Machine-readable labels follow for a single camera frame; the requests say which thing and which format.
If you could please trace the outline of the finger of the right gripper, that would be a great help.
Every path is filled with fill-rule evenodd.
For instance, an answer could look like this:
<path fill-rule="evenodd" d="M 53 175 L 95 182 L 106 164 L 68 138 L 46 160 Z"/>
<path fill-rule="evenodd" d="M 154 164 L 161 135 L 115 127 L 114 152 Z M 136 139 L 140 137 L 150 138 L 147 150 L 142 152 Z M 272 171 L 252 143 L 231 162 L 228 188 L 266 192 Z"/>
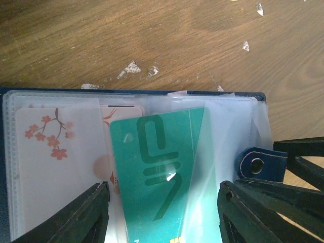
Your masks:
<path fill-rule="evenodd" d="M 287 169 L 290 172 L 315 188 L 323 190 L 323 168 L 305 158 L 323 158 L 323 137 L 275 141 L 273 149 L 288 154 Z"/>
<path fill-rule="evenodd" d="M 257 179 L 239 179 L 235 185 L 265 207 L 296 219 L 323 220 L 323 192 Z"/>

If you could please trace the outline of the navy blue card holder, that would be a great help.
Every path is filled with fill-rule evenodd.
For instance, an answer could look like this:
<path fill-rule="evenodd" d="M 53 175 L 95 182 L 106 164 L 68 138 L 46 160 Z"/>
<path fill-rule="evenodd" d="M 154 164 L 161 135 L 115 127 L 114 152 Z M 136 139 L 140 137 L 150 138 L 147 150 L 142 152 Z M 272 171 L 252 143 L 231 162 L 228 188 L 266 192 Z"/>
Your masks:
<path fill-rule="evenodd" d="M 1 88 L 1 242 L 221 242 L 220 183 L 287 158 L 261 93 Z"/>

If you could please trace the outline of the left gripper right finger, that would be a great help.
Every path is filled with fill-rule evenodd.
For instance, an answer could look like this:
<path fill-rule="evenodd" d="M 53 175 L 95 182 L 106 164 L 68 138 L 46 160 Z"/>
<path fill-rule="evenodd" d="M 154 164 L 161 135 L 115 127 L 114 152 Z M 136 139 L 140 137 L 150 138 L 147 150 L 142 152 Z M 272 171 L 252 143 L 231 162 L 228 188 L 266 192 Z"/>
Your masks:
<path fill-rule="evenodd" d="M 322 242 L 323 220 L 291 219 L 273 211 L 230 181 L 218 193 L 223 242 Z"/>

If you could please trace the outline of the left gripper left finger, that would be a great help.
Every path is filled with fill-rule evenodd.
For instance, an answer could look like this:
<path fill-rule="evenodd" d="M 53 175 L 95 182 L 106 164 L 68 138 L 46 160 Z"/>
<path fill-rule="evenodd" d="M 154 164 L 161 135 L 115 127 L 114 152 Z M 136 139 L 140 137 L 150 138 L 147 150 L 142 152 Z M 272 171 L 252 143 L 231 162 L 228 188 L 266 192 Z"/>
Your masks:
<path fill-rule="evenodd" d="M 109 200 L 108 183 L 96 183 L 15 242 L 104 242 Z"/>

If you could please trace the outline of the teal vip card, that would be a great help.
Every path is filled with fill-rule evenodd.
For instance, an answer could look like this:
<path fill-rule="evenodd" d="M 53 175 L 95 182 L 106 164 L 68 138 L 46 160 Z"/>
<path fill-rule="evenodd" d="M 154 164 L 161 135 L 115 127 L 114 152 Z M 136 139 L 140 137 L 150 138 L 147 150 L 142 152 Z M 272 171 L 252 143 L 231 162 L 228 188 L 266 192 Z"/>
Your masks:
<path fill-rule="evenodd" d="M 110 132 L 129 242 L 220 242 L 210 114 L 116 120 Z"/>

